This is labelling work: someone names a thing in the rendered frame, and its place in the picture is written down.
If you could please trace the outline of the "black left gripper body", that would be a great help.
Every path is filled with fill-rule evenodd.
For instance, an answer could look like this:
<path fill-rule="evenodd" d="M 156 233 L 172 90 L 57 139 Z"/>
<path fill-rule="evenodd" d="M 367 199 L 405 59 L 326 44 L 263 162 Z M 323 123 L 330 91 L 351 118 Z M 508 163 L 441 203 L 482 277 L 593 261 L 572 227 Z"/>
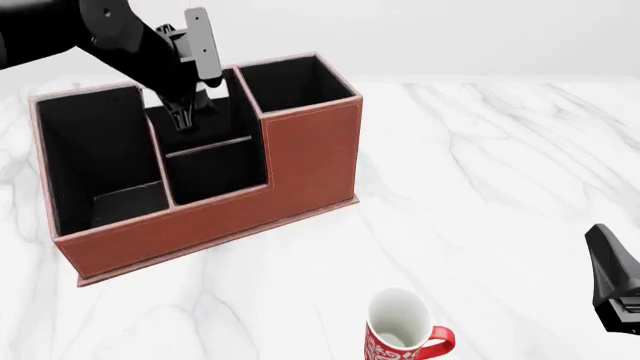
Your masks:
<path fill-rule="evenodd" d="M 159 98 L 173 106 L 192 106 L 200 78 L 196 62 L 163 62 L 154 56 L 137 56 L 135 80 L 152 89 Z"/>

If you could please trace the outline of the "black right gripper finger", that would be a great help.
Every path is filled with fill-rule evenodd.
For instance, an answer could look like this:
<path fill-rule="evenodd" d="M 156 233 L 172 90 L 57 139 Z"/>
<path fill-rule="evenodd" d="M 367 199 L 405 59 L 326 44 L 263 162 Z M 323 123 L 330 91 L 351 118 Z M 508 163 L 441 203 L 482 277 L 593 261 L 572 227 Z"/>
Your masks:
<path fill-rule="evenodd" d="M 591 259 L 593 302 L 640 296 L 640 262 L 604 224 L 594 224 L 585 233 Z"/>

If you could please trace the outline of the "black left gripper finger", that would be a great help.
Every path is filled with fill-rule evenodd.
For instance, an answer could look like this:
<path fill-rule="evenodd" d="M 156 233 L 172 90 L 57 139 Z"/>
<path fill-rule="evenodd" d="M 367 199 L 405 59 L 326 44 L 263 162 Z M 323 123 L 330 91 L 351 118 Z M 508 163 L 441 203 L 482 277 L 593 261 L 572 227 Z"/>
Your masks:
<path fill-rule="evenodd" d="M 169 100 L 167 98 L 161 98 L 162 104 L 169 113 L 172 119 L 176 131 L 185 130 L 185 108 L 182 101 Z"/>
<path fill-rule="evenodd" d="M 184 125 L 183 131 L 192 131 L 194 129 L 194 119 L 197 115 L 197 110 L 200 107 L 200 94 L 194 93 L 186 96 L 183 101 L 183 113 L 184 113 Z"/>

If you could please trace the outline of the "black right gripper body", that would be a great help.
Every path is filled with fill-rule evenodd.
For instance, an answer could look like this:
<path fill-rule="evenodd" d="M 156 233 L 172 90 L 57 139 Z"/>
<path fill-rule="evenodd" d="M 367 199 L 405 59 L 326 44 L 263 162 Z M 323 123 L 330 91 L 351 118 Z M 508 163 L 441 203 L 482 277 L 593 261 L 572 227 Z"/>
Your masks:
<path fill-rule="evenodd" d="M 594 286 L 593 308 L 607 332 L 640 334 L 640 286 Z"/>

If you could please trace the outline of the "red-brown desk caddy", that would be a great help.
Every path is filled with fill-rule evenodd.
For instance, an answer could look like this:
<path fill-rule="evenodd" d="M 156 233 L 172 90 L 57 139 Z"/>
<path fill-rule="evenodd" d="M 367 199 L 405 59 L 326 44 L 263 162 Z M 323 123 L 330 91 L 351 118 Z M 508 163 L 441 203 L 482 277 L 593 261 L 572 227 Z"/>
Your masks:
<path fill-rule="evenodd" d="M 190 134 L 133 83 L 30 99 L 51 239 L 79 286 L 357 202 L 363 98 L 322 56 L 223 75 Z"/>

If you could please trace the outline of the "grey plate on black stalk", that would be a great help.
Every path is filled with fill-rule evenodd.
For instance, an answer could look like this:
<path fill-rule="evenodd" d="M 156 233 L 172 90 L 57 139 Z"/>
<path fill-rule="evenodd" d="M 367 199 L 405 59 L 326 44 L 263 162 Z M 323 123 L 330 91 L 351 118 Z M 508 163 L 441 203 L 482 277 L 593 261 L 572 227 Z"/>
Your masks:
<path fill-rule="evenodd" d="M 207 11 L 202 7 L 188 8 L 184 16 L 185 29 L 164 24 L 155 31 L 170 44 L 179 68 L 189 80 L 215 89 L 222 83 L 223 67 Z"/>

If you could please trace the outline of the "red patterned mug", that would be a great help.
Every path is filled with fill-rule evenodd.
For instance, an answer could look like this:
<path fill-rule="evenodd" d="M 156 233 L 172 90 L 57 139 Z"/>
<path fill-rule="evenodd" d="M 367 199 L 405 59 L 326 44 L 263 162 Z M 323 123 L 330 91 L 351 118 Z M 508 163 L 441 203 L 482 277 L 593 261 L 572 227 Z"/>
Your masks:
<path fill-rule="evenodd" d="M 454 332 L 436 326 L 416 293 L 391 287 L 376 293 L 367 309 L 365 360 L 429 360 L 450 353 Z"/>

